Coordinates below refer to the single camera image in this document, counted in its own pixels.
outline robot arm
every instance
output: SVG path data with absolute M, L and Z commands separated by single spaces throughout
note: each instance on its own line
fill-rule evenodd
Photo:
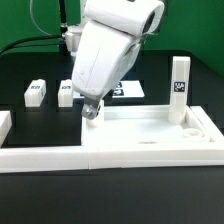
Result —
M 85 96 L 82 116 L 94 119 L 100 100 L 116 88 L 136 61 L 142 40 L 157 29 L 164 11 L 158 0 L 88 0 L 72 82 Z

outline black sticker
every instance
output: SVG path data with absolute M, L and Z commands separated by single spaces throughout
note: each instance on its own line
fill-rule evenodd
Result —
M 40 89 L 40 86 L 31 86 L 30 89 Z
M 123 89 L 115 89 L 114 90 L 114 96 L 124 96 Z
M 185 82 L 174 82 L 174 92 L 184 93 L 185 92 Z
M 121 83 L 121 82 L 119 82 L 119 83 L 117 84 L 117 88 L 122 88 L 122 83 Z
M 62 86 L 62 89 L 71 89 L 71 86 Z

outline small white block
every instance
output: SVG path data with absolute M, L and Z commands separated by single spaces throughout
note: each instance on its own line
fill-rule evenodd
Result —
M 0 111 L 0 147 L 12 126 L 10 111 Z
M 172 124 L 181 124 L 185 120 L 190 63 L 189 57 L 173 57 L 168 116 L 168 120 Z
M 67 79 L 61 81 L 58 91 L 58 106 L 59 107 L 72 107 L 73 105 L 73 86 L 72 80 Z
M 45 80 L 33 80 L 24 94 L 26 107 L 39 107 L 46 94 Z

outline green wall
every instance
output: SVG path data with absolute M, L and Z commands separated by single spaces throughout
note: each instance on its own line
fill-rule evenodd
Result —
M 68 24 L 79 23 L 79 0 L 65 2 Z M 34 0 L 34 14 L 42 29 L 60 33 L 58 0 Z M 21 38 L 42 36 L 31 22 L 29 0 L 0 0 L 0 21 L 0 48 Z M 149 37 L 144 49 L 189 51 L 224 76 L 223 27 L 223 0 L 172 0 L 159 35 Z M 57 51 L 57 48 L 24 50 Z

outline black tabletop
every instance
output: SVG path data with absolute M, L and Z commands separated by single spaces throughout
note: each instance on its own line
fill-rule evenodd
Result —
M 188 104 L 203 106 L 222 131 L 224 101 L 220 99 L 224 96 L 224 80 L 191 57 Z M 146 94 L 141 103 L 169 103 L 171 58 L 169 52 L 139 55 L 125 79 L 140 79 Z M 72 67 L 70 57 L 58 53 L 1 57 L 0 110 L 9 109 L 13 118 L 3 148 L 80 145 L 82 102 L 74 102 L 69 110 L 57 107 L 60 80 L 71 77 Z M 46 98 L 40 109 L 28 110 L 23 94 L 31 80 L 39 78 L 46 80 Z M 112 105 L 120 103 L 126 102 L 112 102 Z M 0 175 L 0 223 L 4 224 L 221 224 L 223 211 L 222 166 Z

